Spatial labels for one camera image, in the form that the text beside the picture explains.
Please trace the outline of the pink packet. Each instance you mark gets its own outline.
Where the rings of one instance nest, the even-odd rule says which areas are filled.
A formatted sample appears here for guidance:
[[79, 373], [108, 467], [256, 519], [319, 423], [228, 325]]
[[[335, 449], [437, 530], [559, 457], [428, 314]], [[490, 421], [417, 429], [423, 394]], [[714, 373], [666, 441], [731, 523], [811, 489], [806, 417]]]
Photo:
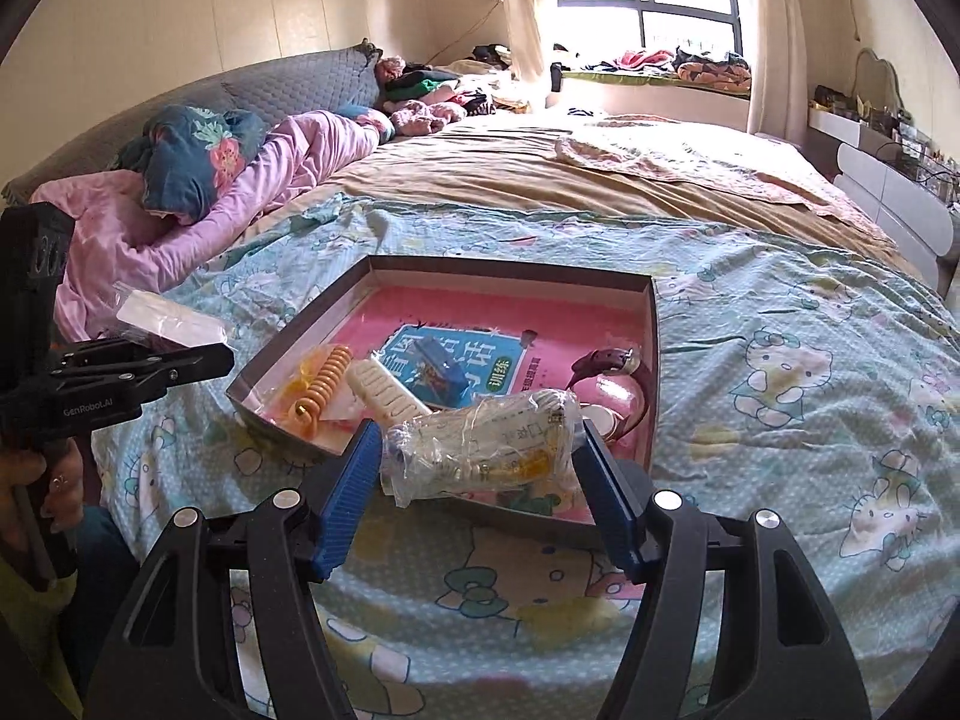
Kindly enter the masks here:
[[126, 340], [158, 349], [226, 344], [231, 338], [226, 320], [124, 283], [116, 286], [114, 327]]

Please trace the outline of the bag with yellow hoop earrings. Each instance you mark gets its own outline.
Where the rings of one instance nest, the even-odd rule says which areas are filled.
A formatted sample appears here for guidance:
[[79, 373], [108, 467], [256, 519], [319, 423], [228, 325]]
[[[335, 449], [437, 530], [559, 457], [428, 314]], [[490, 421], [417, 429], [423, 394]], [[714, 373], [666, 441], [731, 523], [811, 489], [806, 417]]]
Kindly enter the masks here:
[[296, 374], [281, 390], [280, 405], [288, 418], [316, 422], [338, 387], [337, 376], [327, 367], [331, 350], [321, 346], [299, 361]]

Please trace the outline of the cream hair claw clip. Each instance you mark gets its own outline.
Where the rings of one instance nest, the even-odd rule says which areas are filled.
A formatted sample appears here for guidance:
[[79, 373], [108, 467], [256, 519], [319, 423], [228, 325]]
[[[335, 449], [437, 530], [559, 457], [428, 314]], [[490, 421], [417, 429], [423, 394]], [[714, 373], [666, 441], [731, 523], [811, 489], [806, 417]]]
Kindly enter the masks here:
[[345, 377], [353, 395], [363, 401], [366, 410], [382, 427], [394, 427], [431, 415], [430, 408], [377, 359], [350, 362]]

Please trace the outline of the small blue box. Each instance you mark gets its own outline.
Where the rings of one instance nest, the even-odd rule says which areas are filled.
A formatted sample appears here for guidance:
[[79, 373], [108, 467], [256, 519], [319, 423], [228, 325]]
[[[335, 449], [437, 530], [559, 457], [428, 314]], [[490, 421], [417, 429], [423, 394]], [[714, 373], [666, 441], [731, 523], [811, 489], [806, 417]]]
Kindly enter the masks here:
[[469, 393], [466, 372], [436, 338], [419, 338], [413, 349], [420, 356], [420, 380], [430, 390], [434, 403], [459, 408]]

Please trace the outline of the clear bag with bracelet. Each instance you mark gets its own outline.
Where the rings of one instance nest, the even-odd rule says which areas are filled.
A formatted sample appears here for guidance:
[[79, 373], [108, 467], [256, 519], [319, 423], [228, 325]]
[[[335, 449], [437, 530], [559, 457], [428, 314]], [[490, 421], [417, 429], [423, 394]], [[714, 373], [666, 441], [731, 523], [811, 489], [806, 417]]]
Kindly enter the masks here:
[[532, 483], [571, 489], [573, 454], [583, 444], [583, 410], [568, 390], [480, 398], [391, 427], [384, 436], [382, 489], [400, 507]]

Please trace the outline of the dark floral pillow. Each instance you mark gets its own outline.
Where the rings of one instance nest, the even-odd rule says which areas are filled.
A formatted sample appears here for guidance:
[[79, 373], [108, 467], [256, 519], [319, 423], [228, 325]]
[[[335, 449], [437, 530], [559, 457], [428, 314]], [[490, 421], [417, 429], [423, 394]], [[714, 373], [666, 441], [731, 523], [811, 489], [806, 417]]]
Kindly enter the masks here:
[[267, 124], [252, 110], [171, 104], [117, 151], [112, 169], [143, 177], [143, 208], [181, 226], [205, 218], [259, 153]]

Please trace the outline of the pink book in tray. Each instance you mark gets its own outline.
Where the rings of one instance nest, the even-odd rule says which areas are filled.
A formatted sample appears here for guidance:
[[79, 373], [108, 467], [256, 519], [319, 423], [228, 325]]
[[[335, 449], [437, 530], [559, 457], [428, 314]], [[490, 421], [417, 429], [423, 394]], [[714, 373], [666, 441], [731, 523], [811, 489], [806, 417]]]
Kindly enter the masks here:
[[342, 454], [371, 427], [395, 504], [446, 499], [501, 527], [594, 523], [594, 476], [651, 466], [656, 291], [643, 275], [539, 266], [517, 278], [366, 262], [229, 385], [288, 454]]

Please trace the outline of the dark cardboard box tray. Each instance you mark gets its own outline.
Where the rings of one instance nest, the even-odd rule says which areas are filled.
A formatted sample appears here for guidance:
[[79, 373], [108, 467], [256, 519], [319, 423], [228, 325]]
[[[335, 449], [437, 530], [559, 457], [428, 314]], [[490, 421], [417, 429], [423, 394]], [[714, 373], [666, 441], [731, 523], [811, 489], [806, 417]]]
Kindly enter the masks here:
[[430, 410], [569, 390], [613, 455], [647, 466], [658, 419], [658, 312], [651, 278], [582, 266], [370, 255], [320, 288], [229, 384], [251, 427], [288, 457], [347, 444], [366, 408], [340, 385], [304, 437], [291, 405], [332, 348], [374, 359]]

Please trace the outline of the hello kitty green bedsheet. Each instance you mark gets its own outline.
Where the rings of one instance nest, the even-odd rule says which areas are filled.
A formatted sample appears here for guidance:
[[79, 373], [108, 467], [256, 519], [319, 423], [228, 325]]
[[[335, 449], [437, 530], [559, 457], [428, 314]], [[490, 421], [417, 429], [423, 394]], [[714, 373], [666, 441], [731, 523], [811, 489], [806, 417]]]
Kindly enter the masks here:
[[[370, 255], [646, 273], [661, 390], [652, 473], [700, 509], [779, 512], [900, 706], [958, 608], [958, 328], [861, 255], [721, 223], [329, 200], [221, 255], [174, 299], [249, 359]], [[378, 500], [314, 601], [364, 718], [590, 718], [638, 594], [590, 551]]]

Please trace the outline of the grey quilted headboard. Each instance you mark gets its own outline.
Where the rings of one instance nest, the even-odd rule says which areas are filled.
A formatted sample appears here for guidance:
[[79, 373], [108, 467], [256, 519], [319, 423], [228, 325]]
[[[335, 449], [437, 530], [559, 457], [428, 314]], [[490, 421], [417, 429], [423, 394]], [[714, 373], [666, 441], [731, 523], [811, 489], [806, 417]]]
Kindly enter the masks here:
[[121, 146], [142, 133], [149, 117], [173, 104], [217, 112], [252, 110], [269, 127], [288, 115], [308, 110], [336, 110], [345, 104], [370, 106], [379, 98], [374, 67], [381, 57], [382, 50], [364, 39], [346, 49], [267, 60], [171, 89], [71, 138], [45, 160], [3, 185], [3, 200], [22, 205], [46, 182], [103, 171]]

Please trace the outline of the clothes pile by headboard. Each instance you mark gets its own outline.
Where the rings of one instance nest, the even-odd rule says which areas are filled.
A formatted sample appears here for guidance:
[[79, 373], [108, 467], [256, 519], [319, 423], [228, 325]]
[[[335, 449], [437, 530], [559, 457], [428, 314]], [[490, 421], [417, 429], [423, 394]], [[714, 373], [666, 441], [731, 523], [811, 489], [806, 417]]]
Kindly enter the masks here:
[[511, 52], [501, 44], [477, 46], [467, 59], [448, 65], [382, 55], [374, 78], [377, 105], [389, 121], [386, 138], [434, 135], [469, 117], [534, 110], [526, 83], [512, 70]]

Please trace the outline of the tan bed blanket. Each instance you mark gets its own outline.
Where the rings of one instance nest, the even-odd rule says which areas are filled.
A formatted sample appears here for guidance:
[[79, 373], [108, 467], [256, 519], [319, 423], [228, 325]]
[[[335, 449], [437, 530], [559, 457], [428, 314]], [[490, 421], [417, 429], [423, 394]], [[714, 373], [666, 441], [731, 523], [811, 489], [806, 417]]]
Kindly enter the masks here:
[[260, 216], [239, 237], [249, 241], [337, 192], [422, 205], [714, 221], [918, 271], [793, 145], [649, 115], [489, 115], [436, 135], [397, 138]]

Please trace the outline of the white grey dressing table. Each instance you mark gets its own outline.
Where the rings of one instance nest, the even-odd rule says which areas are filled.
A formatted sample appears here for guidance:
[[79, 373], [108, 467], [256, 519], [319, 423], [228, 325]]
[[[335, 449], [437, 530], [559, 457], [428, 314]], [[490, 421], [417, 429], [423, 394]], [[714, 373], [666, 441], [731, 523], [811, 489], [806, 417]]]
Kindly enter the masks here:
[[859, 122], [811, 107], [807, 146], [809, 160], [818, 160], [833, 184], [889, 234], [900, 254], [945, 298], [958, 265], [958, 206], [949, 208], [896, 171], [900, 146]]

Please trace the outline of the heart shaped mirror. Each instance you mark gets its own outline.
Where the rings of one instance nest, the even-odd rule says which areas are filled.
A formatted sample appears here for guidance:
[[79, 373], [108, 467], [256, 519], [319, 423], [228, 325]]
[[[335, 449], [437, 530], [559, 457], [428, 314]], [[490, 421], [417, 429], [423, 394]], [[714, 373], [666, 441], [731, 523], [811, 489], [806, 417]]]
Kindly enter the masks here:
[[851, 96], [862, 119], [874, 112], [898, 117], [905, 110], [895, 67], [872, 49], [861, 49], [857, 54]]

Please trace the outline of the clothes pile on windowsill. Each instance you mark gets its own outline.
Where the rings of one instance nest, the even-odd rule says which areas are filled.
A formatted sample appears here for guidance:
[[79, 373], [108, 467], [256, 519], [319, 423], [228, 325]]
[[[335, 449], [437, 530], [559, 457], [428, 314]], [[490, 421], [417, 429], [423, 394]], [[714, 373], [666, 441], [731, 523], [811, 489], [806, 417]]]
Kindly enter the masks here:
[[737, 98], [748, 98], [754, 81], [747, 60], [735, 52], [713, 59], [709, 55], [690, 54], [680, 47], [625, 52], [613, 62], [601, 60], [580, 67], [555, 60], [550, 73], [555, 89], [560, 89], [566, 80], [584, 80], [612, 85], [681, 86]]

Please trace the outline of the cream curtain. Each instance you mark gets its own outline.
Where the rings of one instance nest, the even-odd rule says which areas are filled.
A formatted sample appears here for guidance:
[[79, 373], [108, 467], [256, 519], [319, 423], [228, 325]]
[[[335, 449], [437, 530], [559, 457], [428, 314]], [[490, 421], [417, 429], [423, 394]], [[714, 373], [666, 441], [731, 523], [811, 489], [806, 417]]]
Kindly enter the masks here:
[[800, 145], [807, 130], [807, 41], [800, 0], [737, 0], [752, 70], [747, 132]]

